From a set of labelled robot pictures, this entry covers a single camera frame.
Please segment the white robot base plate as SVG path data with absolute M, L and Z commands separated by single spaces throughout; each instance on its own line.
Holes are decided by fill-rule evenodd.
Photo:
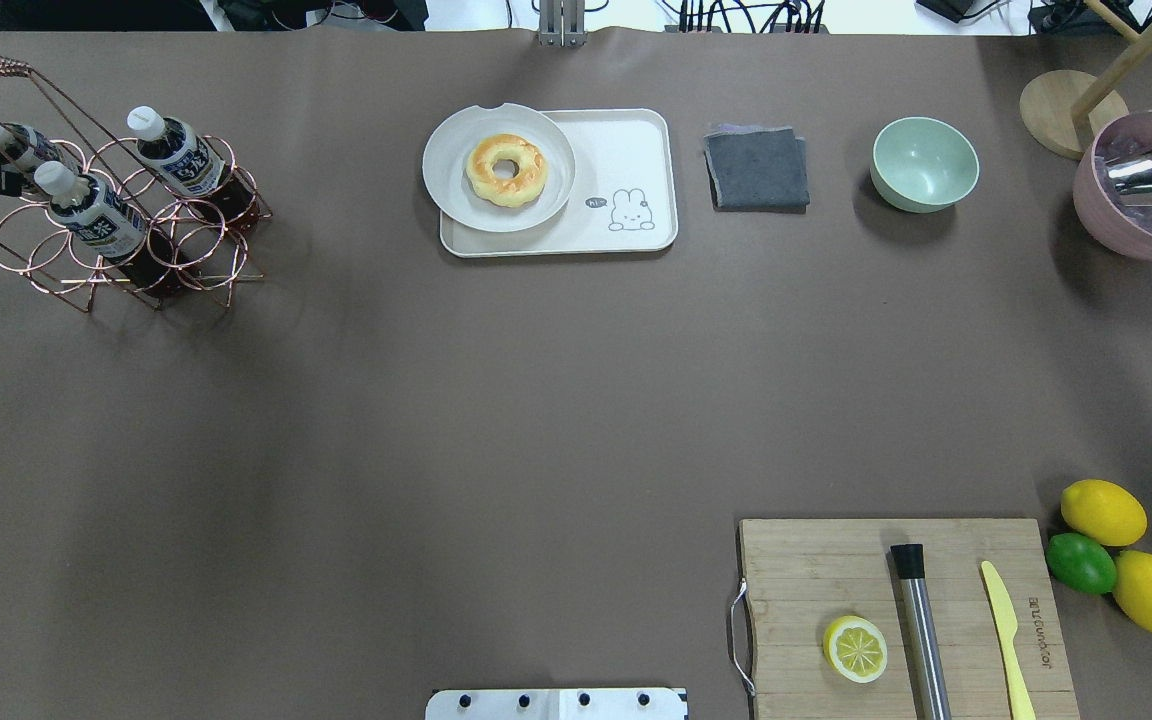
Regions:
M 685 689 L 448 689 L 431 696 L 425 719 L 689 719 Z

